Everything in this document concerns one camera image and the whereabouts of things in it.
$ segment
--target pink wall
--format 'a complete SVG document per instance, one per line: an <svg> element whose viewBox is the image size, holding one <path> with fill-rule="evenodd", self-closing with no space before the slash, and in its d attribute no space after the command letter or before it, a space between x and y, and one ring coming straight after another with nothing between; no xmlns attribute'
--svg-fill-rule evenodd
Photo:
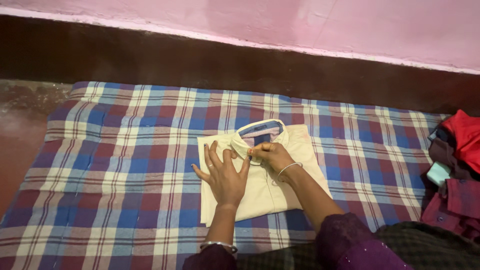
<svg viewBox="0 0 480 270"><path fill-rule="evenodd" d="M0 0L0 5L480 70L479 0Z"/></svg>

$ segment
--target bracelet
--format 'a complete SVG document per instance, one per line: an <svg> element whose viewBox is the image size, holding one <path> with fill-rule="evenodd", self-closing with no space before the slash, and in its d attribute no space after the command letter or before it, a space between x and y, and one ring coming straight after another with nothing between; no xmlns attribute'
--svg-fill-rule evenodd
<svg viewBox="0 0 480 270"><path fill-rule="evenodd" d="M295 165L295 164L298 164L298 165L300 165L301 167L303 167L303 164L302 164L301 162L292 163L292 164L286 166L285 168L283 168L283 169L278 173L278 176L277 176L276 178L278 179L278 178L280 177L280 174L281 174L286 168L288 168L288 167L290 167L290 166L292 166L292 165Z"/></svg>
<svg viewBox="0 0 480 270"><path fill-rule="evenodd" d="M222 245L222 246L226 246L226 247L229 247L232 249L232 254L235 254L239 249L234 246L234 245L230 245L230 244L227 244L227 243L224 243L224 242L213 242L213 241L208 241L208 242L203 242L201 245L200 245L200 250L202 250L204 247L206 246L209 246L209 245Z"/></svg>

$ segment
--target dark brown skirting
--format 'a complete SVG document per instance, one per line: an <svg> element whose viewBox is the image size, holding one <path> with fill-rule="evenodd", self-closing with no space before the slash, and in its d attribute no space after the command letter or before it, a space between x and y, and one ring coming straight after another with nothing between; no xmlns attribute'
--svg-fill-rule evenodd
<svg viewBox="0 0 480 270"><path fill-rule="evenodd" d="M0 78L248 90L480 115L480 75L0 15Z"/></svg>

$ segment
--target woman's right hand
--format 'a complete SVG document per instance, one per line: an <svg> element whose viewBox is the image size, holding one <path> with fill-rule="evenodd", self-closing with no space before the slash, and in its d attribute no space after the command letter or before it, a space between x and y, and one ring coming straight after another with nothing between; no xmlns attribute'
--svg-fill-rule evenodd
<svg viewBox="0 0 480 270"><path fill-rule="evenodd" d="M295 163L283 145L279 143L263 142L247 152L252 157L266 160L272 168L279 173L286 166Z"/></svg>

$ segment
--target pile of clothes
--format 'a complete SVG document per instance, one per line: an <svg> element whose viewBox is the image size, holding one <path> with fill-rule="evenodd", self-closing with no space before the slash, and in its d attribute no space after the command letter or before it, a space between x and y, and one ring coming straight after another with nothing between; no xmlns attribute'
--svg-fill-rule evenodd
<svg viewBox="0 0 480 270"><path fill-rule="evenodd" d="M458 110L431 139L427 178L439 189L421 221L480 243L480 117Z"/></svg>

